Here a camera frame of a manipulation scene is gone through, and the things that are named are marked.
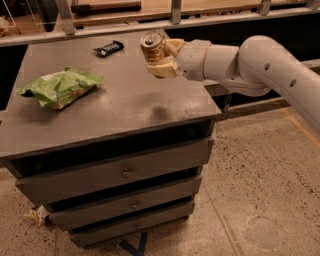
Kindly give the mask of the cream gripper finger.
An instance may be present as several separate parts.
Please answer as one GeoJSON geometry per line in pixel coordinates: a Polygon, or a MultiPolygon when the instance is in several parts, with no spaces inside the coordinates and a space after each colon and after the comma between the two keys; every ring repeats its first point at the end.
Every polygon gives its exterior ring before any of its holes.
{"type": "Polygon", "coordinates": [[[180,75],[181,68],[173,56],[168,56],[157,62],[146,64],[147,71],[157,78],[175,78],[180,75]]]}
{"type": "Polygon", "coordinates": [[[165,49],[169,55],[176,57],[180,49],[184,46],[183,39],[166,39],[165,49]]]}

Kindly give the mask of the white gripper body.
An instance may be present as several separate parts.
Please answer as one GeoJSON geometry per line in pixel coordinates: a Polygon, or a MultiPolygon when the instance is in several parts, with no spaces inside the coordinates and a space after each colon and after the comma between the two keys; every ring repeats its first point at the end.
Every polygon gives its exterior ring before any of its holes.
{"type": "Polygon", "coordinates": [[[207,50],[211,42],[207,40],[193,40],[186,42],[177,55],[177,62],[182,75],[192,81],[203,81],[203,66],[207,50]]]}

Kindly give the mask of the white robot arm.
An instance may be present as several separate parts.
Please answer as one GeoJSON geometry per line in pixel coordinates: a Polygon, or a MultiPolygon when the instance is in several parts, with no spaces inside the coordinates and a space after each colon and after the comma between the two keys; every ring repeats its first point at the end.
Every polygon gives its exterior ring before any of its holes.
{"type": "Polygon", "coordinates": [[[320,130],[320,75],[269,37],[252,36],[236,47],[151,32],[141,39],[141,50],[147,71],[155,77],[213,80],[251,97],[274,90],[320,130]]]}

